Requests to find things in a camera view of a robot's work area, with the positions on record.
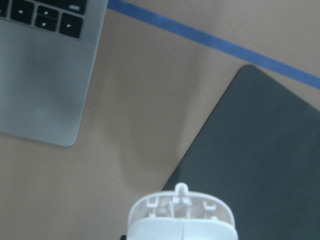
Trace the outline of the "white computer mouse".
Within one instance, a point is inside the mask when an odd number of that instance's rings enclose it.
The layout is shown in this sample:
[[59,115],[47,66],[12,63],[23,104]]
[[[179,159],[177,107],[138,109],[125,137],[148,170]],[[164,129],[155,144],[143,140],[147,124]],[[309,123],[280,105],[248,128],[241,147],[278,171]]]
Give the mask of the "white computer mouse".
[[128,240],[237,240],[235,218],[222,200],[179,182],[140,198],[127,220]]

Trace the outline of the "black mouse pad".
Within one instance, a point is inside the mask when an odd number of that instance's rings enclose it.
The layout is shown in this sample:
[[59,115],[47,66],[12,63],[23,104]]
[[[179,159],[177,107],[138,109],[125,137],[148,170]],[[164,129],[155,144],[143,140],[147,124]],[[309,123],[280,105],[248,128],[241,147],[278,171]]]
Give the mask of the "black mouse pad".
[[245,65],[164,189],[179,182],[225,202],[241,240],[317,240],[320,113]]

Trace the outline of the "grey laptop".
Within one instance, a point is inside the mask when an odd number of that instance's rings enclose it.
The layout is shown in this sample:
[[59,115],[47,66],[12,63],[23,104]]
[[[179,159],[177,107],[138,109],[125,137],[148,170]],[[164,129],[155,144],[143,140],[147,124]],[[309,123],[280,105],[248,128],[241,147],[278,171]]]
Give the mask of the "grey laptop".
[[0,3],[0,131],[68,147],[78,136],[108,2]]

